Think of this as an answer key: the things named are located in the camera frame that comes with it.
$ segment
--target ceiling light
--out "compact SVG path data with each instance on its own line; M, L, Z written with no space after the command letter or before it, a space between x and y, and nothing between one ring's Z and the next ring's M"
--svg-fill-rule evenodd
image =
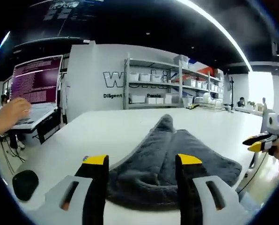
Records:
M234 40L234 38L228 33L228 31L226 31L226 29L219 22L217 22L210 14L208 14L206 11L204 11L202 8L200 8L196 4L192 3L191 1L189 1L189 0L177 0L177 1L187 5L190 8L192 8L197 13L201 14L203 17L205 17L207 20L209 20L213 25L215 25L228 38L228 40L233 44L235 49L238 51L238 53L242 57L243 61L246 63L249 71L251 71L251 72L253 71L251 65L249 64L249 61L248 61L247 57L245 56L245 54L241 50L240 46L237 44L237 42Z
M3 40L1 41L1 44L0 44L0 48L3 46L4 42L6 42L8 36L10 34L10 31L6 34L6 36L3 38Z

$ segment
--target black ceiling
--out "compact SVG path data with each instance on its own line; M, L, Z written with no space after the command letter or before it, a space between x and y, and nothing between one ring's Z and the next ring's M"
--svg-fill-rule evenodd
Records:
M263 17L247 1L192 1L228 30L249 61L272 60L274 34L268 31ZM71 44L81 43L77 39L38 42L19 46L15 51L21 52L12 54L15 45L51 37L70 36L95 40L97 44L148 46L184 54L213 67L242 62L235 48L212 23L177 0L81 0L67 19L55 16L62 9L49 11L52 4L64 1L44 1L29 7L37 2L41 1L10 1L7 8L0 3L4 11L0 16L0 41L11 31L0 51L0 81L12 74L17 63L68 53ZM48 19L47 12L52 14L52 19Z

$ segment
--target black computer mouse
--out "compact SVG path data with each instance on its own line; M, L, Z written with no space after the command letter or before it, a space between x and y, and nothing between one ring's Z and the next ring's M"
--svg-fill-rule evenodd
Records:
M32 170L24 170L13 177L15 195L22 201L28 201L38 186L38 177Z

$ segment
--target laptop screen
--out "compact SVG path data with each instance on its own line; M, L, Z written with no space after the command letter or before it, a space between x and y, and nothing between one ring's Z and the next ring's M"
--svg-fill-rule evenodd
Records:
M25 98L31 104L56 103L62 55L21 63L14 68L10 99Z

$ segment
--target shelving unit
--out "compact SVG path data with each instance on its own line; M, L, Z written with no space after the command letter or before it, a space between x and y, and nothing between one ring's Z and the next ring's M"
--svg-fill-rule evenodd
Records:
M168 83L168 82L143 82L143 81L129 81L130 77L130 67L138 67L138 68L153 68L153 69L161 69L161 70L167 70L168 73L168 81L171 80L170 74L171 71L177 72L179 77L178 83ZM208 86L208 89L201 89L196 87L191 87L187 85L183 85L183 74L189 74L191 76L195 77L203 77L208 80L208 83L210 81L212 82L220 82L219 79L215 77L211 77L210 74L205 75L200 72L192 71L190 69L182 68L180 65L165 63L165 62L158 62L158 61L152 61L152 60L140 60L140 59L132 59L130 58L130 55L128 54L127 59L125 59L124 64L124 95L123 95L123 108L124 109L131 109L131 108L155 108L155 107L180 107L182 102L182 93L183 88L194 90L194 91L201 91L201 92L209 92L209 93L218 93L217 91L210 91L210 86ZM168 92L171 92L171 88L177 87L179 88L179 102L178 103L172 103L172 104L130 104L129 103L129 93L130 93L130 87L129 84L144 84L144 85L151 85L151 86L167 86Z

